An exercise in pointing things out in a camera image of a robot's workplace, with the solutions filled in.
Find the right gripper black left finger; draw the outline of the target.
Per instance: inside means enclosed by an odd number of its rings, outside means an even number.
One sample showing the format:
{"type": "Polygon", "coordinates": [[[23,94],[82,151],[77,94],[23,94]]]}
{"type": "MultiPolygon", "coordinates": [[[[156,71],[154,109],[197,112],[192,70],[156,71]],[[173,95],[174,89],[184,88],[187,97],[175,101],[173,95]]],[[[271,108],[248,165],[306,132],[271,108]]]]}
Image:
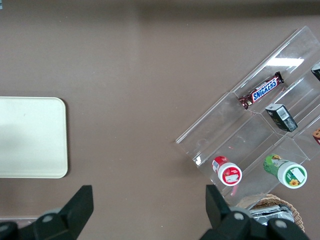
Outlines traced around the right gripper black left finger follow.
{"type": "Polygon", "coordinates": [[[93,188],[83,185],[59,212],[49,212],[33,224],[36,240],[76,240],[94,210],[93,188]]]}

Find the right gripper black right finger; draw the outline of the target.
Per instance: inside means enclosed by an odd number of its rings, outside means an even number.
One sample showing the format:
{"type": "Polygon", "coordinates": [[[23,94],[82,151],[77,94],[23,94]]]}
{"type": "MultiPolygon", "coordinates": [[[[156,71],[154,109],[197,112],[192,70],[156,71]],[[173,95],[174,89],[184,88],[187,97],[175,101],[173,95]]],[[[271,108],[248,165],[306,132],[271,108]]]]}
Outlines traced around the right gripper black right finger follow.
{"type": "Polygon", "coordinates": [[[231,210],[215,185],[205,189],[205,209],[211,228],[202,240],[268,240],[267,227],[246,213],[231,210]]]}

